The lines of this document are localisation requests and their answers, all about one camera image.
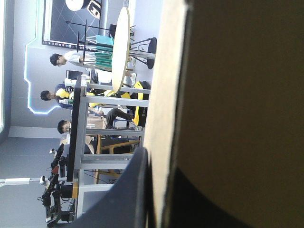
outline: pants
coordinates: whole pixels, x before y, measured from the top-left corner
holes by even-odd
[[[106,129],[113,129],[113,121],[116,117],[120,117],[128,121],[132,121],[132,117],[129,114],[124,113],[122,110],[118,108],[113,108],[111,111],[108,112],[107,115],[105,115],[107,121],[107,125],[105,127]]]

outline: brown cardboard surface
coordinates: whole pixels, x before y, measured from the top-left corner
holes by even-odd
[[[193,2],[178,166],[253,227],[303,227],[304,2]]]
[[[184,0],[166,0],[163,3],[145,129],[144,146],[152,158],[154,204],[158,226],[167,187],[185,11]]]

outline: gray wall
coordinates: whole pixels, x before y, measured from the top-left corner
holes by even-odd
[[[7,138],[0,145],[0,179],[49,176],[53,156],[48,151],[59,139]],[[45,227],[41,201],[44,187],[39,183],[0,188],[0,227]]]
[[[66,70],[85,71],[85,68],[67,64],[61,67],[52,66],[49,56],[53,53],[64,54],[69,49],[49,47],[41,44],[43,28],[42,0],[18,1],[15,5],[14,48],[13,48],[13,77],[11,108],[12,126],[56,127],[61,119],[69,118],[69,110],[57,108],[48,115],[33,114],[27,107],[28,84],[24,80],[24,62],[26,44],[35,37],[36,41],[28,45],[27,75],[31,81],[31,106],[36,111],[47,111],[55,101],[42,101],[42,90],[54,90],[54,87],[65,79]]]
[[[13,61],[13,36],[14,36],[14,1],[6,1],[5,8],[5,45],[4,45],[4,69],[3,69],[3,108],[4,108],[4,128],[0,132],[0,143],[2,143],[10,129],[10,106],[11,106],[11,78]]]

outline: blue light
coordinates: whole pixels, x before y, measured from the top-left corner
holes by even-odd
[[[55,105],[53,106],[51,109],[49,109],[46,112],[41,112],[41,111],[35,111],[32,107],[31,107],[31,82],[28,79],[28,46],[30,44],[32,44],[36,39],[37,39],[37,33],[38,33],[38,9],[39,9],[39,0],[37,0],[37,5],[36,5],[36,29],[35,29],[35,37],[34,39],[32,39],[29,43],[27,43],[25,45],[25,57],[24,57],[24,80],[27,82],[28,84],[28,109],[33,113],[33,114],[37,114],[37,115],[47,115],[50,112],[52,112],[55,108],[59,108],[59,105]]]

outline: black hair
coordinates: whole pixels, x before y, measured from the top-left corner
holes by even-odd
[[[50,92],[48,91],[48,90],[44,90],[44,91],[42,91],[41,93],[40,93],[40,98],[41,98],[41,100],[43,100],[43,101],[49,101],[50,99],[48,98],[48,94],[49,94]]]
[[[60,54],[52,54],[51,57],[49,58],[49,61],[53,66],[57,66],[57,60],[59,59],[59,56],[62,56]]]
[[[61,120],[61,121],[59,121],[58,126],[57,126],[57,130],[58,130],[58,132],[59,132],[60,134],[65,133],[65,132],[62,130],[62,128],[63,128],[63,125],[65,125],[66,123],[67,123],[66,120]]]

